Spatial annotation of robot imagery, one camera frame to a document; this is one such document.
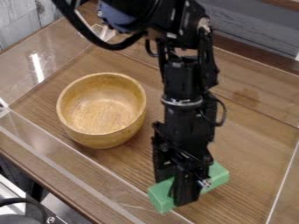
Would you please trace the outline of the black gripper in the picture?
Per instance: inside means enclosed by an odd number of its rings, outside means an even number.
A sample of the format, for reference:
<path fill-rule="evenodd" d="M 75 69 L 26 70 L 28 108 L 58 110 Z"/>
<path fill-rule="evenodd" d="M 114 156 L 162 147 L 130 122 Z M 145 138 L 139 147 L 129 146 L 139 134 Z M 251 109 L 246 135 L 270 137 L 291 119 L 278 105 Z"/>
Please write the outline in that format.
<path fill-rule="evenodd" d="M 209 145 L 215 129 L 226 122 L 227 108 L 219 99 L 162 99 L 162 103 L 165 122 L 154 123 L 154 178 L 157 183 L 173 179 L 169 196 L 182 207 L 211 187 L 209 170 L 214 158 Z"/>

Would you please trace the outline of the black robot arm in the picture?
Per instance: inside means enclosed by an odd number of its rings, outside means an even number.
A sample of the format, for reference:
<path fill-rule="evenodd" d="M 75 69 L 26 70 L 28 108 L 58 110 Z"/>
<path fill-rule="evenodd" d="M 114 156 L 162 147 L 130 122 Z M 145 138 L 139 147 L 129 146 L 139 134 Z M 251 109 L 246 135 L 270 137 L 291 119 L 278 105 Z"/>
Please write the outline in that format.
<path fill-rule="evenodd" d="M 225 103 L 213 94 L 219 84 L 211 18 L 198 0 L 99 0 L 98 12 L 109 28 L 129 37 L 110 44 L 88 28 L 66 0 L 51 0 L 74 28 L 96 46 L 119 51 L 139 39 L 159 61 L 165 121 L 154 123 L 154 177 L 170 181 L 166 197 L 177 207 L 195 202 L 213 184 L 217 164 L 209 145 L 226 122 Z"/>

